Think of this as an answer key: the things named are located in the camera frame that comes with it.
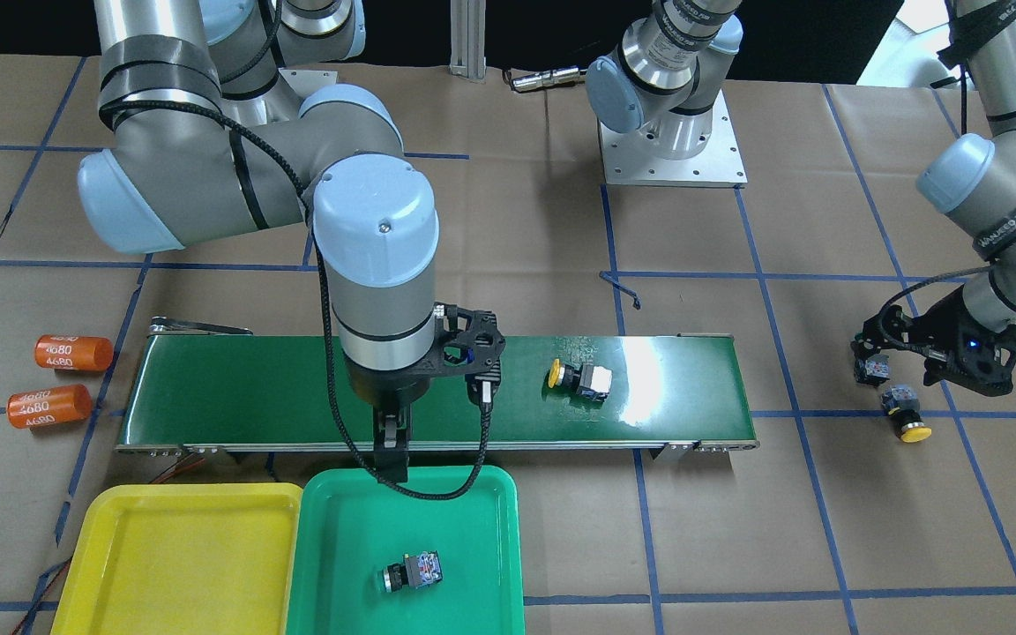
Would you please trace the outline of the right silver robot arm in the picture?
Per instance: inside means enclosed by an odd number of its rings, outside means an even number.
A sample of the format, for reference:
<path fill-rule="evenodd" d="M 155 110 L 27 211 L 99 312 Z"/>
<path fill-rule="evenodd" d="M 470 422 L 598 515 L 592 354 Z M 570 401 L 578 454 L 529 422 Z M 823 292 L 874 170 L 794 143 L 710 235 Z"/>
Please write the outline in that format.
<path fill-rule="evenodd" d="M 346 57 L 358 4 L 97 1 L 98 116 L 112 148 L 80 162 L 96 233 L 129 254 L 180 250 L 305 223 L 319 255 L 323 321 L 337 325 L 356 393 L 374 415 L 376 474 L 407 479 L 412 402 L 429 389 L 441 334 L 434 301 L 434 191 L 404 157 L 398 125 L 348 84 L 295 97 L 271 56 L 298 19 Z"/>

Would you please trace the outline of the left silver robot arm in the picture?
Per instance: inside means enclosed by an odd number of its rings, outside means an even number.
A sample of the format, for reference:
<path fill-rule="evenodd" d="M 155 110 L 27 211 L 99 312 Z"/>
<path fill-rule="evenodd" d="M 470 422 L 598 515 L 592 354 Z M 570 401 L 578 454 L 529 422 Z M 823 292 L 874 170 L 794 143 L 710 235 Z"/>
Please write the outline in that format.
<path fill-rule="evenodd" d="M 907 355 L 932 385 L 1016 400 L 1016 1 L 960 1 L 951 48 L 976 131 L 928 89 L 728 88 L 750 178 L 736 201 L 800 386 L 813 328 L 838 364 L 825 378 Z"/>

